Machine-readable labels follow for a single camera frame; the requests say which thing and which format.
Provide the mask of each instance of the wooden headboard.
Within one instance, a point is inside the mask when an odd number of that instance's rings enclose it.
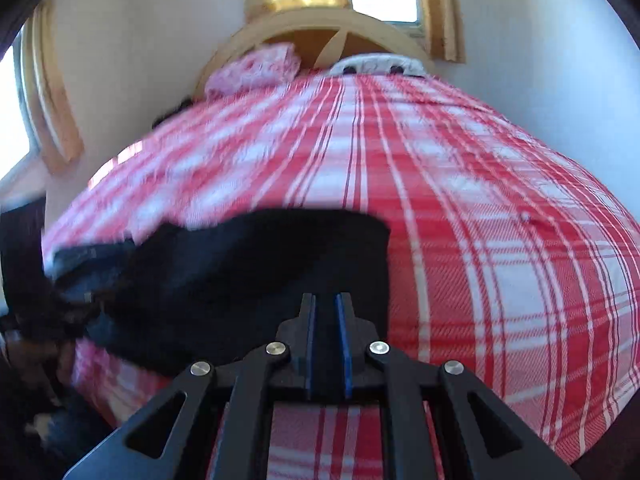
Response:
[[[433,72],[427,53],[393,25],[355,10],[307,7],[270,14],[236,32],[202,70],[194,97],[203,97],[214,70],[261,45],[283,41],[296,45],[303,69],[329,68],[345,57],[386,52],[419,59],[427,72]]]

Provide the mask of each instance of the metal screw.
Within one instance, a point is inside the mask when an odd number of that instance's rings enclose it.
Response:
[[[284,354],[287,350],[287,345],[281,343],[280,341],[274,341],[273,343],[269,343],[267,345],[267,354],[270,355],[280,355]]]
[[[191,374],[202,377],[207,375],[211,371],[211,365],[206,361],[198,361],[191,365]]]
[[[389,345],[384,341],[374,341],[369,345],[369,350],[373,354],[384,355],[389,352]]]
[[[447,374],[460,375],[465,371],[465,367],[460,361],[447,361],[444,363],[444,371]]]

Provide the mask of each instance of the plaid blanket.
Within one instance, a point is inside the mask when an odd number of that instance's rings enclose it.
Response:
[[[437,78],[316,75],[197,104],[98,172],[44,257],[310,205],[386,221],[388,342],[462,361],[565,461],[638,389],[638,224],[580,165]],[[87,341],[76,354],[76,387],[113,425],[167,382]],[[379,435],[374,408],[278,405],[269,478],[380,478]]]

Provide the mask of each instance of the black cloth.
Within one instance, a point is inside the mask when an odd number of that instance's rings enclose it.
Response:
[[[65,472],[71,469],[94,447],[111,434],[112,428],[84,400],[70,389],[63,407],[49,423],[49,435],[44,448],[50,460],[55,460]]]
[[[193,99],[191,99],[190,97],[185,97],[177,107],[159,116],[151,125],[151,129],[155,130],[158,126],[160,126],[160,124],[164,123],[167,119],[172,118],[174,115],[177,115],[185,111],[187,108],[191,108],[192,106],[193,106]]]
[[[172,376],[197,359],[228,364],[271,342],[305,292],[350,292],[356,316],[385,338],[388,234],[381,221],[343,210],[260,210],[193,231],[164,224],[131,253],[87,334]]]
[[[40,438],[25,434],[37,413],[54,409],[42,392],[28,390],[0,357],[0,478],[58,480],[65,464],[42,449]]]
[[[66,296],[59,297],[44,275],[40,241],[45,206],[45,197],[2,206],[0,258],[9,313],[0,317],[0,332],[19,330],[23,337],[32,340],[65,340],[82,335],[87,320],[95,314],[87,309],[83,295],[74,295],[70,284],[65,283]],[[72,281],[72,267],[78,266],[78,258],[63,260],[68,281]]]
[[[92,244],[59,250],[49,269],[58,297],[70,303],[92,301],[87,294],[111,290],[136,250],[131,238],[114,244]]]

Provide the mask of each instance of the window frame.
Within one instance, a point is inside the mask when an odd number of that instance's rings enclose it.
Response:
[[[418,13],[418,20],[415,22],[395,22],[384,20],[384,23],[388,23],[389,25],[393,25],[395,28],[399,28],[405,34],[409,35],[410,38],[414,38],[414,40],[424,41],[426,38],[424,32],[424,10],[422,8],[422,3],[420,0],[415,0],[415,9]]]
[[[18,104],[20,106],[20,114],[22,115],[22,123],[29,139],[29,152],[21,158],[15,165],[0,178],[0,193],[7,191],[18,180],[20,175],[26,170],[31,163],[40,155],[40,144],[33,130],[29,111],[27,109],[26,94],[22,81],[22,32],[18,33],[12,43],[14,54],[14,73],[16,91],[18,93]]]

